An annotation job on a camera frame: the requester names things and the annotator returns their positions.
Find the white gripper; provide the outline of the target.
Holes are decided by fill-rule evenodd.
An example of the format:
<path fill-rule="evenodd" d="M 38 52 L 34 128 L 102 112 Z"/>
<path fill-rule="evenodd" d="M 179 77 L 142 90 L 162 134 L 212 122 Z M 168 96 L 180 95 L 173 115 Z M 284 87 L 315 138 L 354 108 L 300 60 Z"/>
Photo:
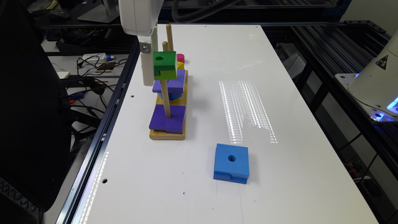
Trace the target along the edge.
<path fill-rule="evenodd" d="M 119 0 L 119 15 L 123 31 L 126 34 L 138 36 L 145 86 L 154 84 L 154 53 L 158 51 L 155 24 L 163 3 L 164 0 Z"/>

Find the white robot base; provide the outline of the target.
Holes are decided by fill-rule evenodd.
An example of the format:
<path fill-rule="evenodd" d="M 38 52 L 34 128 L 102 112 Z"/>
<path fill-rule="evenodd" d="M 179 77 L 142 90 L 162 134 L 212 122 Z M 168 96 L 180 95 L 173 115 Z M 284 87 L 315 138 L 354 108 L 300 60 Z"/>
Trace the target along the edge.
<path fill-rule="evenodd" d="M 359 73 L 338 73 L 340 85 L 375 122 L 397 121 L 397 34 Z"/>

